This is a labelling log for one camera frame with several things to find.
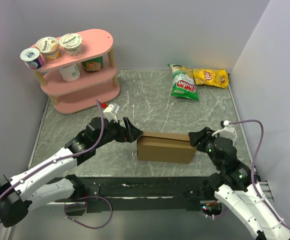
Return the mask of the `brown cardboard box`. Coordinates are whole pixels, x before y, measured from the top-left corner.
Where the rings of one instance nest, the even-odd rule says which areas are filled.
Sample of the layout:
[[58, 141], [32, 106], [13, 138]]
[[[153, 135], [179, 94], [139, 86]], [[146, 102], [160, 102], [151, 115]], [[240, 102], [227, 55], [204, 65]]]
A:
[[137, 140], [139, 161], [189, 164], [195, 153], [186, 134], [145, 132]]

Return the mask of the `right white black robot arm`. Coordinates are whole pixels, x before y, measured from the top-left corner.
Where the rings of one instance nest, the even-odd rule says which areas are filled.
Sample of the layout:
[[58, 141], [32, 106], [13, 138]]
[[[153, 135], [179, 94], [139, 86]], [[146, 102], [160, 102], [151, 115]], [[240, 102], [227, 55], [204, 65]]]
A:
[[233, 141], [209, 127], [188, 136], [190, 145], [206, 153], [218, 170], [204, 181], [204, 196], [224, 204], [254, 239], [290, 240], [290, 229], [268, 202], [250, 167], [238, 159]]

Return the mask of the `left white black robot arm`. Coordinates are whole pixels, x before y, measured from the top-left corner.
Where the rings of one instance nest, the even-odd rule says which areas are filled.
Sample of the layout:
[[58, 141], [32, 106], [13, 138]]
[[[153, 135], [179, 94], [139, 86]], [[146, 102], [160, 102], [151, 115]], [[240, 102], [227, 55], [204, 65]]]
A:
[[57, 200], [80, 200], [84, 186], [75, 175], [51, 181], [61, 173], [79, 166], [96, 154], [103, 145], [116, 141], [133, 143], [144, 134], [129, 118], [119, 121], [95, 117], [57, 153], [23, 173], [7, 178], [0, 176], [0, 224], [8, 228], [32, 210]]

